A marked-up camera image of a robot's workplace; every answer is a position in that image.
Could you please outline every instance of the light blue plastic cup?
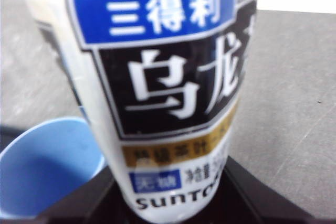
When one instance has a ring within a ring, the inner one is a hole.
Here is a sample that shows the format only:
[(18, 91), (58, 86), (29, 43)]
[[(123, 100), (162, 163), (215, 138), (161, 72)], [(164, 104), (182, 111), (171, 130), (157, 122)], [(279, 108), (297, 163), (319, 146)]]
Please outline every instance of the light blue plastic cup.
[(13, 140), (0, 155), (0, 216), (33, 218), (105, 165), (88, 124), (60, 118)]

